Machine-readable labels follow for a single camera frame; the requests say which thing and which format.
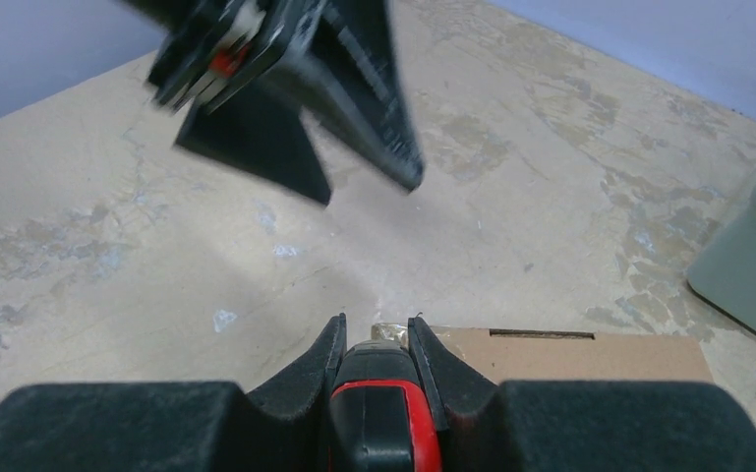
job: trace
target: wall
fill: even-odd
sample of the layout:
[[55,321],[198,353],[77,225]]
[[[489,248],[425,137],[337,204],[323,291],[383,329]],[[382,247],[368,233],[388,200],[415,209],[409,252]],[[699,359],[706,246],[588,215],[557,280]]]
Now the wall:
[[0,0],[0,117],[140,57],[161,38],[113,0]]
[[[756,119],[756,0],[494,2]],[[0,0],[0,117],[160,39],[113,0]]]
[[756,0],[494,0],[756,120]]

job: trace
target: cardboard box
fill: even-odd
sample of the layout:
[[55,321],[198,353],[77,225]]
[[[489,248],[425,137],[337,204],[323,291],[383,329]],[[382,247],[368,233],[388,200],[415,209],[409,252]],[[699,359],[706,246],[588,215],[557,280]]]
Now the cardboard box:
[[[432,326],[453,354],[499,383],[518,380],[646,380],[712,383],[692,337]],[[372,339],[406,344],[405,324],[375,324]]]

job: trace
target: red component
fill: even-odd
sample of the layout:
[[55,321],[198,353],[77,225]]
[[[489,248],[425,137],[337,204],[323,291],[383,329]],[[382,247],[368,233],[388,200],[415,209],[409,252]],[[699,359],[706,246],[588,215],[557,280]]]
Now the red component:
[[412,437],[412,453],[416,472],[441,472],[441,451],[438,448],[436,424],[430,414],[430,404],[424,391],[409,381],[356,381],[344,383],[334,393],[359,386],[394,386],[402,388],[409,417],[409,433]]
[[245,44],[236,52],[231,52],[229,49],[221,49],[215,53],[215,57],[209,63],[209,69],[222,76],[230,77],[245,62],[248,52],[250,52],[250,43]]

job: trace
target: stained floor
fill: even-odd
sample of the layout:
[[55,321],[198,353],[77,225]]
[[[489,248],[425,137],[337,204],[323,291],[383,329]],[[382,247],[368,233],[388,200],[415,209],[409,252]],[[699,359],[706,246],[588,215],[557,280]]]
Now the stained floor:
[[756,422],[756,337],[683,271],[756,123],[473,0],[395,5],[429,161],[399,195],[323,133],[321,209],[171,149],[150,57],[0,120],[0,398],[67,380],[259,384],[332,315],[677,333]]

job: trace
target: black plastic part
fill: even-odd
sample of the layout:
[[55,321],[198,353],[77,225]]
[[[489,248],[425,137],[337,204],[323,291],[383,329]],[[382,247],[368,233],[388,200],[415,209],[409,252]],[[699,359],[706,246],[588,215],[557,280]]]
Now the black plastic part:
[[328,179],[299,116],[256,84],[211,113],[193,105],[175,144],[320,204],[331,200]]
[[420,386],[412,358],[395,341],[364,341],[343,359],[334,389],[357,381],[407,381]]
[[[418,339],[423,353],[416,363],[419,369],[429,366],[444,413],[461,417],[484,406],[494,395],[496,385],[448,351],[423,318],[411,319],[410,327],[410,338],[414,335]],[[438,412],[434,411],[433,417],[436,416]]]
[[331,398],[334,472],[413,472],[412,434],[400,387],[363,386]]
[[479,448],[444,470],[756,471],[756,429],[710,384],[513,381],[474,416],[455,439]]
[[[122,1],[169,32],[147,78],[157,87],[154,101],[161,105],[184,95],[206,72],[216,45],[244,4],[244,0]],[[182,104],[176,103],[175,109]]]
[[339,316],[248,395],[233,383],[21,388],[0,404],[0,471],[316,470],[324,368],[344,352]]
[[[187,96],[189,86],[206,72],[244,0],[172,0],[163,5],[124,1],[169,31],[147,80],[157,87],[157,103],[171,103],[177,109],[184,102],[179,97]],[[208,103],[195,105],[179,144],[327,204],[330,190],[324,176],[320,178],[317,155],[310,145],[303,146],[306,133],[297,125],[298,113],[305,108],[343,144],[407,191],[421,185],[424,161],[398,77],[388,3],[257,3],[265,16],[249,43],[248,56],[221,92]],[[261,90],[267,91],[264,102],[271,107],[274,100],[282,100],[292,112],[280,107],[260,110],[250,96]],[[250,115],[247,108],[256,113]],[[208,113],[214,118],[204,119]],[[266,136],[254,140],[234,129],[234,118],[239,116],[241,122],[252,116],[258,122],[255,128]],[[272,143],[270,136],[283,143]],[[255,142],[243,144],[245,140]],[[291,140],[299,143],[289,146]],[[260,150],[266,146],[273,149]]]
[[28,386],[0,404],[0,471],[233,470],[252,409],[234,383]]
[[[325,363],[325,375],[322,391],[322,404],[328,405],[331,401],[331,394],[334,392],[334,383],[336,382],[337,372],[342,365],[347,344],[346,335],[346,315],[341,313],[337,316],[339,319],[339,329],[337,337],[331,346],[330,355]],[[328,413],[328,408],[322,409],[322,417],[320,418],[320,428],[317,430],[319,453],[317,454],[317,470],[328,470],[329,460],[328,454],[325,453],[331,448],[331,418]]]
[[421,185],[424,160],[397,74],[387,3],[316,0],[320,15],[297,30],[265,87],[320,123],[408,191]]
[[[427,325],[427,322],[421,317],[410,318],[407,326],[409,355],[415,365],[416,371],[418,372],[421,389],[424,391],[424,395],[427,397],[427,403],[430,405],[430,416],[433,417],[433,424],[436,427],[439,442],[445,443],[448,429],[447,417],[444,414],[444,405],[441,403],[441,395],[438,393],[436,379],[433,377],[433,371],[430,369],[430,359],[427,357],[424,346],[421,343],[419,331],[421,331],[422,336],[435,337],[436,335]],[[490,388],[489,385],[485,383],[483,384],[485,385],[486,390],[487,388]]]

